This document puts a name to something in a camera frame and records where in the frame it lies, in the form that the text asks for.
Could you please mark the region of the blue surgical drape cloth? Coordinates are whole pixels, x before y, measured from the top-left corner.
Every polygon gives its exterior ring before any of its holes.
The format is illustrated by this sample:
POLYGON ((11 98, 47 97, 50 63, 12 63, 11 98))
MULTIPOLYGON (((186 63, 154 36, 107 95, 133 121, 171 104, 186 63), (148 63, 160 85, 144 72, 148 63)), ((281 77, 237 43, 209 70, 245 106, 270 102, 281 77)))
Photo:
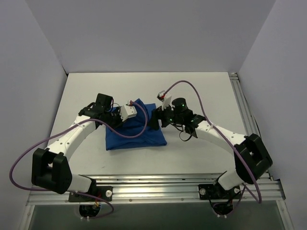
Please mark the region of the blue surgical drape cloth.
POLYGON ((121 134, 114 133, 106 128, 106 150, 120 150, 145 147, 161 147, 167 145, 167 141, 161 129, 154 130, 149 126, 143 131, 145 125, 145 116, 151 118, 150 112, 156 108, 154 103, 144 104, 139 98, 135 101, 140 106, 136 106, 137 115, 129 118, 121 127, 115 130, 121 134))

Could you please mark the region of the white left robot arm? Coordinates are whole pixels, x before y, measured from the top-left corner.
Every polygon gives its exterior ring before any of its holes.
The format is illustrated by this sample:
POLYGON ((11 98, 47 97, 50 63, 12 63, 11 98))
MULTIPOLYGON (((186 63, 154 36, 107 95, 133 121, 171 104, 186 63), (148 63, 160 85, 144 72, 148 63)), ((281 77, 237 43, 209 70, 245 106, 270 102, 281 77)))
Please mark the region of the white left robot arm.
POLYGON ((73 174, 69 160, 73 153, 100 125, 106 123, 112 128, 119 127, 122 119, 119 110, 112 111, 113 97, 99 93, 96 101, 83 108, 67 133, 45 149, 37 149, 32 160, 32 184, 49 191, 63 194, 79 192, 91 201, 96 197, 96 181, 86 176, 73 174))

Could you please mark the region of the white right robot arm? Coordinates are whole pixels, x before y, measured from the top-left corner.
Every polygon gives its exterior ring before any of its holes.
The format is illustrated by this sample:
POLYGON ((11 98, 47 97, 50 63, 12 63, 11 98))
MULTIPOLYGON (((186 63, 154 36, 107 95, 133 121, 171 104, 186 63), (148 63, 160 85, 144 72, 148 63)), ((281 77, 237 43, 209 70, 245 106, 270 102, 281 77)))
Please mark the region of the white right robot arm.
POLYGON ((272 159, 260 136, 238 134, 216 126, 188 109, 184 98, 159 96, 161 106, 152 110, 149 127, 158 130, 172 125, 194 138, 206 140, 234 156, 235 166, 218 177, 213 192, 223 198, 242 183, 254 184, 271 166, 272 159))

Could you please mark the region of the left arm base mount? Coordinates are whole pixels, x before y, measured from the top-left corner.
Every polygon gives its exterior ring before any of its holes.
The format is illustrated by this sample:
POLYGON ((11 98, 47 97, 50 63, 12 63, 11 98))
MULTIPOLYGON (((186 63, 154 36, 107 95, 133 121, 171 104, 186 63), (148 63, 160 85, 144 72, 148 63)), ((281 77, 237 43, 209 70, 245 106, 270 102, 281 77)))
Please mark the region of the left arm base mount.
POLYGON ((70 203, 79 203, 77 213, 81 218, 90 220, 103 218, 113 214, 114 206, 111 204, 112 197, 112 186, 98 186, 87 193, 70 192, 68 201, 70 203), (110 211, 103 213, 103 204, 108 205, 110 211))

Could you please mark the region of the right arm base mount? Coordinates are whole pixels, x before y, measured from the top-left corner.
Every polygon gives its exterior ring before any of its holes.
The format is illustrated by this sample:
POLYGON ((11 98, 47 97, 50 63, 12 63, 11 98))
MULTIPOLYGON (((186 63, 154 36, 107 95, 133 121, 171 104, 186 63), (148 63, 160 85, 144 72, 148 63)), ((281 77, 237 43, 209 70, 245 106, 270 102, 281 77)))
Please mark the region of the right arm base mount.
POLYGON ((209 202, 218 218, 227 218, 238 206, 243 192, 237 185, 230 190, 224 190, 219 184, 199 184, 199 199, 209 202))

